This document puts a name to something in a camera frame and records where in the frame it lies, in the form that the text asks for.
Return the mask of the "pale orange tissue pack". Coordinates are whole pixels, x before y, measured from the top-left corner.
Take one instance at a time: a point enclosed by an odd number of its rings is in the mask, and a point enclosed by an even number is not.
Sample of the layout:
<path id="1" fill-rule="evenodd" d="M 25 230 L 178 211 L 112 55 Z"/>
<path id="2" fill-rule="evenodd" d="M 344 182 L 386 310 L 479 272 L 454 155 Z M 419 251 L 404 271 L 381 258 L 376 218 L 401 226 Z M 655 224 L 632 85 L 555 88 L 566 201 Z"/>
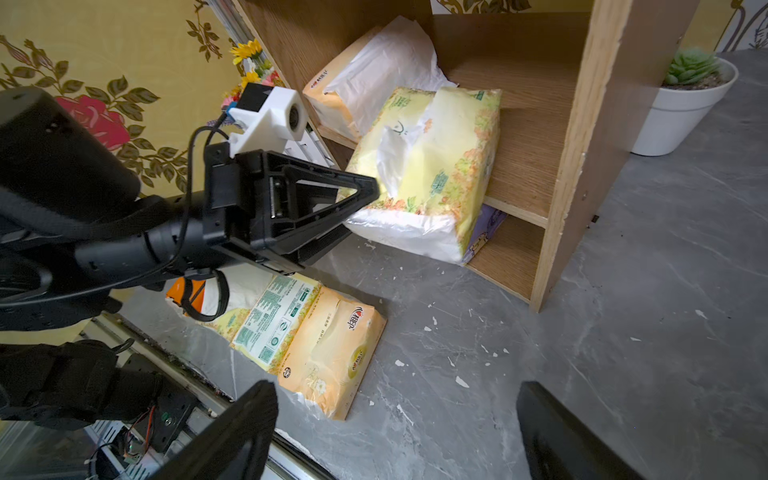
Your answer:
<path id="1" fill-rule="evenodd" d="M 438 67 L 430 37 L 418 22 L 399 16 L 349 45 L 309 80 L 303 94 L 322 127 L 356 143 L 395 89 L 454 85 Z"/>

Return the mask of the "aluminium front rail frame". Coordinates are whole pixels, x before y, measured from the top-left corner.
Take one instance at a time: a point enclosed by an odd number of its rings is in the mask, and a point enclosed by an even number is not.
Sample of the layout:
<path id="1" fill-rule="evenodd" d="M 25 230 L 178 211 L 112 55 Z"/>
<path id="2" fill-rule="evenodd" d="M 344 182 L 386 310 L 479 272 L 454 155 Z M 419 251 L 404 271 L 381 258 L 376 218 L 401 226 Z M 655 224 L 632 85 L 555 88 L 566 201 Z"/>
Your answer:
<path id="1" fill-rule="evenodd" d="M 216 388 L 196 369 L 189 367 L 138 327 L 120 317 L 98 317 L 88 322 L 79 334 L 79 338 L 101 341 L 109 347 L 117 347 L 130 340 L 132 344 L 118 354 L 119 366 L 130 366 L 135 369 L 145 367 L 180 386 L 185 396 L 195 397 L 195 405 L 189 408 L 189 414 L 185 420 L 163 417 L 163 426 L 158 431 L 160 433 L 168 431 L 175 435 L 175 438 L 168 442 L 168 448 L 160 451 L 158 448 L 151 447 L 134 464 L 121 460 L 117 449 L 107 447 L 104 443 L 108 440 L 115 442 L 120 434 L 128 436 L 123 441 L 125 445 L 141 442 L 144 440 L 143 428 L 129 425 L 119 427 L 116 421 L 99 420 L 86 429 L 86 432 L 98 443 L 101 455 L 111 462 L 112 469 L 119 472 L 120 479 L 150 478 L 234 402 L 233 398 Z"/>

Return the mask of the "small white potted plant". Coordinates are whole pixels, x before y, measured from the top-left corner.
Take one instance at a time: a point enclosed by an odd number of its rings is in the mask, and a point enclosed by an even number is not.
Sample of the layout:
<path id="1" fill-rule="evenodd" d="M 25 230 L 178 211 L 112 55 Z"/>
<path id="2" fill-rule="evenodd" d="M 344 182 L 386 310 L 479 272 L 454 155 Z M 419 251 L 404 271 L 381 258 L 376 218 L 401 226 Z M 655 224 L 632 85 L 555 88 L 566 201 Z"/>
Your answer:
<path id="1" fill-rule="evenodd" d="M 673 57 L 632 152 L 646 157 L 672 153 L 739 77 L 727 60 L 699 49 Z"/>

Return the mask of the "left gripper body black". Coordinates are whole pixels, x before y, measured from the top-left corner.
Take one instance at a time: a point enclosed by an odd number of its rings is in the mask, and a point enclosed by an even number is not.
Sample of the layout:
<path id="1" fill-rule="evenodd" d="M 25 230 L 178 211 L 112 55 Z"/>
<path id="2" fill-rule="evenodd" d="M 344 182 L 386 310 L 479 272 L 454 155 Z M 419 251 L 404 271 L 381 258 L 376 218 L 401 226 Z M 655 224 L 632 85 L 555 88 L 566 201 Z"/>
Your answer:
<path id="1" fill-rule="evenodd" d="M 250 264 L 286 270 L 288 263 L 269 246 L 276 236 L 271 221 L 282 202 L 270 177 L 282 177 L 288 157 L 264 150 L 231 156 L 230 144 L 221 142 L 206 146 L 203 160 L 202 268 Z"/>

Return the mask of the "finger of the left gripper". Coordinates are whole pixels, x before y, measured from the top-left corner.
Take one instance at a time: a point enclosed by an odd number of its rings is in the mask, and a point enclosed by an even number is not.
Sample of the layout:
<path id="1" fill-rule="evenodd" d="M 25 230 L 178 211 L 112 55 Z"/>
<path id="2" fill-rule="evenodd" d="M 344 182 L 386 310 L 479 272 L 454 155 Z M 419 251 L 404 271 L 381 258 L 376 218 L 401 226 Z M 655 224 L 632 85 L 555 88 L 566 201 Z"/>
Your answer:
<path id="1" fill-rule="evenodd" d="M 380 196 L 370 176 L 275 152 L 263 154 L 263 166 L 263 256 L 272 267 L 313 265 L 349 236 L 344 222 Z"/>

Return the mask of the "wooden three-tier shelf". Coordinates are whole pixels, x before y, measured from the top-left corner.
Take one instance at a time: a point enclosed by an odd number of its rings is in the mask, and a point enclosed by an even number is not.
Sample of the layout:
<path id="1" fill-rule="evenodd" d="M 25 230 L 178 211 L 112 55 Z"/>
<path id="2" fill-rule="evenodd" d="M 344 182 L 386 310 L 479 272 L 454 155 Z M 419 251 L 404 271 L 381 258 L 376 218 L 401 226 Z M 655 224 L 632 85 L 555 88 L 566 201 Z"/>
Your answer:
<path id="1" fill-rule="evenodd" d="M 471 268 L 539 310 L 638 138 L 693 1 L 555 2 L 439 13 L 432 1 L 240 1 L 284 81 L 303 87 L 377 25 L 418 21 L 453 82 L 503 92 L 487 203 L 508 214 Z"/>

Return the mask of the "beige orange tissue pack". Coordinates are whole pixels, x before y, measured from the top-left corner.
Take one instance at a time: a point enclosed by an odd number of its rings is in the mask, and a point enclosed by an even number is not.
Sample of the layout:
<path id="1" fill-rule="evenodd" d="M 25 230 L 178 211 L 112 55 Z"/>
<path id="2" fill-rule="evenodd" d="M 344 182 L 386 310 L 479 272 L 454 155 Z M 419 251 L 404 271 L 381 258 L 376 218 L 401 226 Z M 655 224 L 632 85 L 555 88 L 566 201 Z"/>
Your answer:
<path id="1" fill-rule="evenodd" d="M 323 286 L 277 374 L 315 416 L 346 419 L 386 327 L 371 305 Z"/>

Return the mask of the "yellow green tissue pack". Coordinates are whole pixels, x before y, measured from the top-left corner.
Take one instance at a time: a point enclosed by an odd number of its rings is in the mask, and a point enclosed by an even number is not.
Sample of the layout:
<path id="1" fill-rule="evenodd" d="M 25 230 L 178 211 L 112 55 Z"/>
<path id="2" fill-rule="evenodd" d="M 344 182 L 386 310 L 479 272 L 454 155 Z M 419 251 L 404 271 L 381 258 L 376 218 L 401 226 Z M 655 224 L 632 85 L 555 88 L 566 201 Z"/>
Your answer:
<path id="1" fill-rule="evenodd" d="M 347 166 L 375 178 L 380 195 L 346 227 L 369 241 L 465 263 L 499 143 L 502 95 L 395 89 Z"/>

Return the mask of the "white green tissue pack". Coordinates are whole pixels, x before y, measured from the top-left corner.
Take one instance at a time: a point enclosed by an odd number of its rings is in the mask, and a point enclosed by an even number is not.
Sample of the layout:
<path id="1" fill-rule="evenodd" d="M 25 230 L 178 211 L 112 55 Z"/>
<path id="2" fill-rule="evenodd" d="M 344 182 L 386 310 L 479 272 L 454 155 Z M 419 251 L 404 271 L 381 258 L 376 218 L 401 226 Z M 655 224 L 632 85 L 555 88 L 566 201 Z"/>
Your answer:
<path id="1" fill-rule="evenodd" d="M 275 276 L 230 346 L 276 375 L 322 284 L 303 275 Z"/>

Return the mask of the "purple tissue pack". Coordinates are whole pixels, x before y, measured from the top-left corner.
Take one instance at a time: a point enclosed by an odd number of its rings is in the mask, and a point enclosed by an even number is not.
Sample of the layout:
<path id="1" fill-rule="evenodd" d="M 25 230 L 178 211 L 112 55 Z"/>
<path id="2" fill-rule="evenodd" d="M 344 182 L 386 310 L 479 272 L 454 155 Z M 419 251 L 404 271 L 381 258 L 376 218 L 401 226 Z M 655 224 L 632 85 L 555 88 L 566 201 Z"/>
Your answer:
<path id="1" fill-rule="evenodd" d="M 508 214 L 501 210 L 485 204 L 482 205 L 470 237 L 468 248 L 463 256 L 461 262 L 462 265 L 469 263 L 477 255 L 477 253 L 495 235 L 507 216 Z"/>

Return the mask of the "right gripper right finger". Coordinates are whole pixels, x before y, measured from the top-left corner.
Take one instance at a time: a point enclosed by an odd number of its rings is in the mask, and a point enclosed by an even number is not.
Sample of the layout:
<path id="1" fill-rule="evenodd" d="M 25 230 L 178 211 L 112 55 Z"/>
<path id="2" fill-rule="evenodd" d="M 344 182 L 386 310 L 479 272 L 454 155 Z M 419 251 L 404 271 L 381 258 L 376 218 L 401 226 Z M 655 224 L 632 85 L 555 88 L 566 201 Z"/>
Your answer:
<path id="1" fill-rule="evenodd" d="M 540 383 L 521 384 L 516 412 L 533 479 L 642 477 Z"/>

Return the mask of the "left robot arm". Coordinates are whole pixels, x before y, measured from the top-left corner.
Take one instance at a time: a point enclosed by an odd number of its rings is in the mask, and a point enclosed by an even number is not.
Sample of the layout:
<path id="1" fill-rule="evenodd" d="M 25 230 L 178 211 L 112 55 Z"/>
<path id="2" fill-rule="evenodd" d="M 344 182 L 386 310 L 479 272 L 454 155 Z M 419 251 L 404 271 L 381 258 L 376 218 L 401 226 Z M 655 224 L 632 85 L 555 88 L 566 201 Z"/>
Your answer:
<path id="1" fill-rule="evenodd" d="M 204 187 L 142 196 L 136 173 L 44 90 L 1 95 L 1 327 L 59 329 L 116 313 L 116 289 L 160 291 L 181 279 L 182 310 L 211 322 L 231 307 L 225 269 L 289 275 L 348 235 L 345 221 L 379 197 L 377 181 L 289 156 L 307 116 L 297 92 L 248 85 L 204 125 L 186 157 Z"/>

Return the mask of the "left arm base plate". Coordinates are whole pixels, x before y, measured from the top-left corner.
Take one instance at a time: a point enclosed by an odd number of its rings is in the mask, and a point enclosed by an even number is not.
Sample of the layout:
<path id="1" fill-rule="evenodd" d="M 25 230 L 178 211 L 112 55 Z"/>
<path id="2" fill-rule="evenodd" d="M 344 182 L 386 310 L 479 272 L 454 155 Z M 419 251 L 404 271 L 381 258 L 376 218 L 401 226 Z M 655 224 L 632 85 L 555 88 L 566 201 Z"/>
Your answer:
<path id="1" fill-rule="evenodd" d="M 186 444 L 187 420 L 197 397 L 140 354 L 125 363 L 130 372 L 161 379 L 159 394 L 135 420 L 98 420 L 85 428 L 96 450 L 85 461 L 88 479 L 148 479 Z"/>

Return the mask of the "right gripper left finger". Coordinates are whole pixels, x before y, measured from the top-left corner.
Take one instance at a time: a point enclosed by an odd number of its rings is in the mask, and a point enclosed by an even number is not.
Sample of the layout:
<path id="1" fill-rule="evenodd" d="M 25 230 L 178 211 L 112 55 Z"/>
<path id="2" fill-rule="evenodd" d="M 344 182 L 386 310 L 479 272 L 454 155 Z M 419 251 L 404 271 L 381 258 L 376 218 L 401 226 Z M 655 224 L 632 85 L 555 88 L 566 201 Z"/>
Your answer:
<path id="1" fill-rule="evenodd" d="M 257 382 L 152 477 L 261 478 L 278 413 L 275 384 Z"/>

